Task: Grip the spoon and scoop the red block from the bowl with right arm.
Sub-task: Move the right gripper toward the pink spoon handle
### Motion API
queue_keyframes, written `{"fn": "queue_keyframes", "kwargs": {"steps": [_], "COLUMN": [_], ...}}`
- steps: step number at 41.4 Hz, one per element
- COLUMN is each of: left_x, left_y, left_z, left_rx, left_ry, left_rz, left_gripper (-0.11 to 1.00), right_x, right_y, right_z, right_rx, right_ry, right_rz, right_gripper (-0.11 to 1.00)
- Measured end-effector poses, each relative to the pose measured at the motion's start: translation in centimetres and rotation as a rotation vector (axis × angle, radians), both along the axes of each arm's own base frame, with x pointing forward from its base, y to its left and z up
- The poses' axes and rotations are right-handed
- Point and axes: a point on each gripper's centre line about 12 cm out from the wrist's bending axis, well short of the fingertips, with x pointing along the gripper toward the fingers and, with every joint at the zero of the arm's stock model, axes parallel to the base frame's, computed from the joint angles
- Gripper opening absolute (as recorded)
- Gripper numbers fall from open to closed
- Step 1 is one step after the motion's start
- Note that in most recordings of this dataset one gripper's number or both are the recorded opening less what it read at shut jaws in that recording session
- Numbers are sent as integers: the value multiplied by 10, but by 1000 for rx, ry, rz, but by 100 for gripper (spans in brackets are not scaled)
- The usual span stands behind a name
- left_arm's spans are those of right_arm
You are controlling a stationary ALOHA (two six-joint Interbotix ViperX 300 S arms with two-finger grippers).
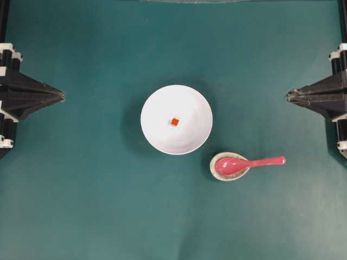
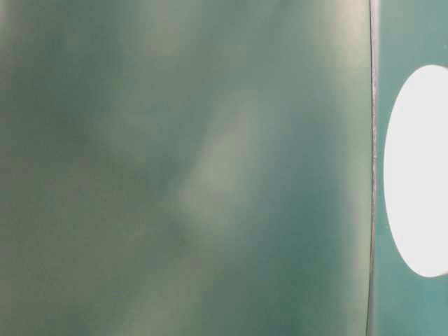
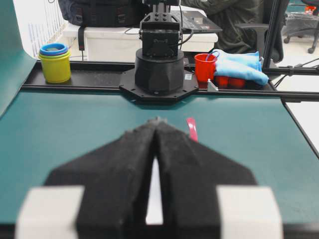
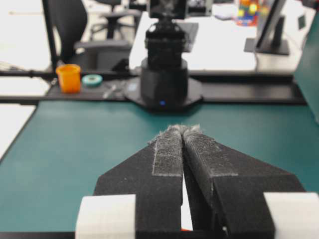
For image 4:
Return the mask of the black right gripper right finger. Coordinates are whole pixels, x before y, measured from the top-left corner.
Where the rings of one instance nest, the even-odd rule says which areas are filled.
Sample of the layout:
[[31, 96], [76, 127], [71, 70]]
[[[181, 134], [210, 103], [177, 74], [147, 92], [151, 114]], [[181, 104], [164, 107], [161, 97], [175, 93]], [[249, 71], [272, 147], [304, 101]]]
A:
[[197, 126], [183, 133], [188, 163], [230, 239], [316, 239], [319, 196], [296, 175], [227, 147]]

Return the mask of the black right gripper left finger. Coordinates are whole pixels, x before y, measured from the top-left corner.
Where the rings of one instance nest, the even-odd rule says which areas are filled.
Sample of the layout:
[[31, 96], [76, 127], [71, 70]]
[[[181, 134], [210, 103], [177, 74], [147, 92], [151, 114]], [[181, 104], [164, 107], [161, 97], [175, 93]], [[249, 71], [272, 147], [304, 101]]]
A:
[[76, 238], [180, 238], [182, 157], [181, 133], [171, 127], [101, 175], [81, 201]]

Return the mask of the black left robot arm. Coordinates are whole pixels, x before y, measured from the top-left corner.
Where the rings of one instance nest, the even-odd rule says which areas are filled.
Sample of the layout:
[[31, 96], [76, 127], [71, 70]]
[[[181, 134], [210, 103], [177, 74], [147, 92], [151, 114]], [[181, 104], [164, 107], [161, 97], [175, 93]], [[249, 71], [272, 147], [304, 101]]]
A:
[[184, 0], [151, 0], [150, 18], [156, 18], [145, 34], [147, 57], [140, 75], [128, 80], [125, 97], [150, 110], [179, 111], [202, 100], [202, 84], [189, 77], [182, 58], [188, 34], [175, 23], [188, 12]]

